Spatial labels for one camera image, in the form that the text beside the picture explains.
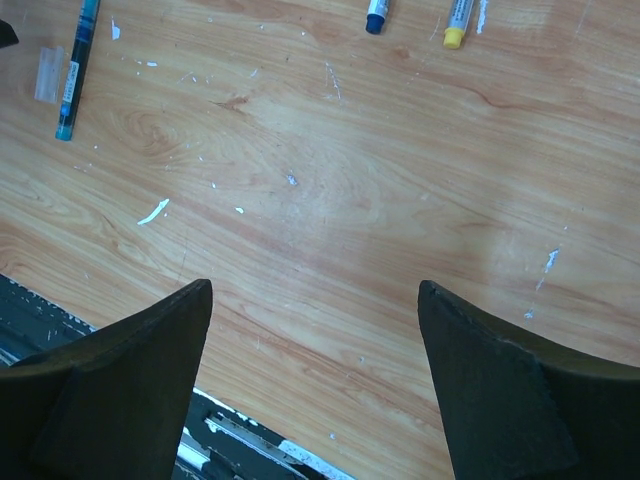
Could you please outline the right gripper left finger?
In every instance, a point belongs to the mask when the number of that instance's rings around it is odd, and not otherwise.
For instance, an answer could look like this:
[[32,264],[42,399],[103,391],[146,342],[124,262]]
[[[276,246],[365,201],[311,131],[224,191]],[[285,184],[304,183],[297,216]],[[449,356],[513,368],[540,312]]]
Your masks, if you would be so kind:
[[2,369],[2,478],[170,478],[211,314],[198,279]]

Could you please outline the white marker blue tip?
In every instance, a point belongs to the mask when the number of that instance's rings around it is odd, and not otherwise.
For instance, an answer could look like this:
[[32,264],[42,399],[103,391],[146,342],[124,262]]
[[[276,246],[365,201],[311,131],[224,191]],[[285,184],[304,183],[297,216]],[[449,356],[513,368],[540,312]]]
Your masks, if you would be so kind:
[[367,9],[365,31],[372,35],[379,35],[386,22],[389,12],[389,0],[370,0]]

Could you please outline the white pen yellow end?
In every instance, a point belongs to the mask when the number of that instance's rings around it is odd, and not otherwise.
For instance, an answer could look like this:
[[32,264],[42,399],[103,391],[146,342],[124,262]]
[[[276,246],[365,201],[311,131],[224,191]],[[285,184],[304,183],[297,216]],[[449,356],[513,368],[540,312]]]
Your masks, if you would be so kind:
[[447,27],[444,30],[443,46],[458,49],[465,37],[471,18],[474,0],[453,0]]

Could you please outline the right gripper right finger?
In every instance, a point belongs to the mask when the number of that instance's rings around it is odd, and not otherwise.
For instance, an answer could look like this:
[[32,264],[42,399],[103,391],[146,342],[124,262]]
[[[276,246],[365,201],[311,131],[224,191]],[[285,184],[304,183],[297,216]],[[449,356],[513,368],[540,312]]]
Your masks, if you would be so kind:
[[418,317],[458,479],[636,479],[639,370],[425,280]]

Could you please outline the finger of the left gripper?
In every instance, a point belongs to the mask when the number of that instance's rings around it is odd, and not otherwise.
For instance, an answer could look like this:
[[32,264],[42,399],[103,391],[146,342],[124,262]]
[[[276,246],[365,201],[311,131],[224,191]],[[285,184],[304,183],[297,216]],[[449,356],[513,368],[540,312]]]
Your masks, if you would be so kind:
[[4,20],[0,20],[0,48],[7,48],[19,43],[13,27]]

